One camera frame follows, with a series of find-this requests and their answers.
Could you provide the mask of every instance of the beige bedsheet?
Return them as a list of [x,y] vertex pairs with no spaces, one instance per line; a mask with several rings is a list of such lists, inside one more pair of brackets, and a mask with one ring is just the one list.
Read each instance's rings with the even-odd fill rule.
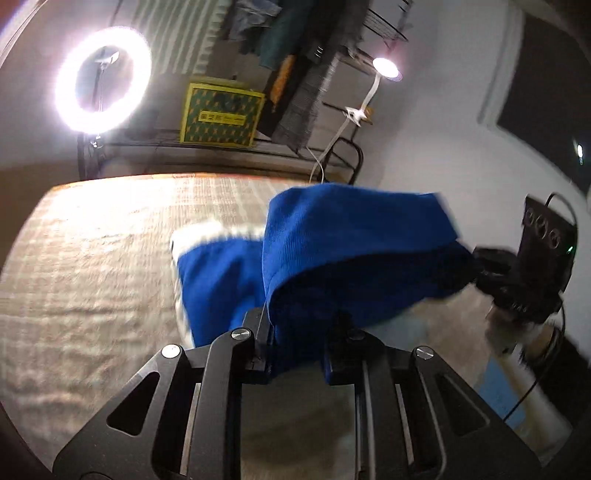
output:
[[293,181],[97,180],[48,192],[0,279],[0,399],[46,465],[162,346],[178,342],[172,232],[265,222]]
[[[296,184],[130,177],[45,196],[0,280],[0,400],[46,465],[148,358],[179,341],[173,231],[207,219],[264,222],[269,200]],[[411,314],[426,328],[407,335],[405,345],[398,334],[383,339],[407,348],[428,343],[474,384],[488,359],[489,305],[466,289],[445,303],[415,307]],[[243,478],[353,478],[352,392],[326,386],[318,367],[266,387],[245,386],[242,421]]]

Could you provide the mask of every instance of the dark window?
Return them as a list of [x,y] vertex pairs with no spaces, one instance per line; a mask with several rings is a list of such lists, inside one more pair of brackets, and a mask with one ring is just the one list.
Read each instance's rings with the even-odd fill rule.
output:
[[591,64],[573,37],[527,15],[515,77],[498,125],[535,148],[587,193]]

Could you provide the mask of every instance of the yellow box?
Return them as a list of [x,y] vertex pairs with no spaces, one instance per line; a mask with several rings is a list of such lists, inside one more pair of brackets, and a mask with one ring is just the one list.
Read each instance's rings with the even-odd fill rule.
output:
[[191,83],[180,141],[221,147],[250,147],[265,95],[250,90]]

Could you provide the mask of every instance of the screw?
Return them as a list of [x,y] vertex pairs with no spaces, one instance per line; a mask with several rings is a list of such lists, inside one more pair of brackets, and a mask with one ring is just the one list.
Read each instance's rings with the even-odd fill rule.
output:
[[422,358],[423,360],[430,360],[435,355],[433,349],[428,346],[420,346],[416,350],[417,357]]
[[245,328],[237,328],[232,332],[232,338],[234,340],[246,340],[251,335],[250,331]]
[[365,338],[365,332],[357,328],[351,328],[351,330],[347,331],[347,337],[349,337],[350,340],[359,342]]
[[165,356],[166,358],[174,358],[178,356],[180,352],[181,348],[178,345],[171,343],[162,349],[162,356]]

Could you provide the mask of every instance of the gray fabric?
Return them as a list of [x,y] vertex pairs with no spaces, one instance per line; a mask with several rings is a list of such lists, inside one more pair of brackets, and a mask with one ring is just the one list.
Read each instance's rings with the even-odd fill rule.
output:
[[250,28],[265,25],[280,12],[281,7],[270,0],[237,0],[228,38],[246,40]]
[[320,63],[310,68],[273,132],[271,138],[274,142],[287,145],[294,151],[307,145],[322,99],[338,64],[339,47],[355,47],[369,3],[370,0],[346,0],[339,22],[324,47]]
[[314,65],[298,87],[271,139],[298,151],[307,145],[318,118],[322,98],[329,88],[339,59],[329,64]]

